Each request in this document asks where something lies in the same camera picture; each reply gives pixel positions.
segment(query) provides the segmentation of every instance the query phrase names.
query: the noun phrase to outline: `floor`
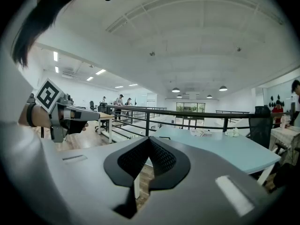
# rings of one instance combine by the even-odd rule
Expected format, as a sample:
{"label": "floor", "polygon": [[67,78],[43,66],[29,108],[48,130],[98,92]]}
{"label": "floor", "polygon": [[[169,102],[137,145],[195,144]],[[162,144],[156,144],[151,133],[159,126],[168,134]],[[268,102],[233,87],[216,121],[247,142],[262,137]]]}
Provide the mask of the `floor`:
{"label": "floor", "polygon": [[[98,122],[89,122],[89,126],[86,131],[82,131],[79,134],[67,135],[67,139],[63,142],[56,142],[57,151],[67,151],[73,149],[84,149],[97,146],[109,145],[109,139],[104,135],[99,135],[95,132],[95,126],[98,126]],[[41,136],[41,128],[32,128],[39,136]],[[44,128],[44,138],[50,139],[50,130]],[[148,184],[150,180],[154,178],[153,168],[145,165],[140,173],[140,197],[136,200],[137,209],[140,209],[142,205],[147,201],[149,197]]]}

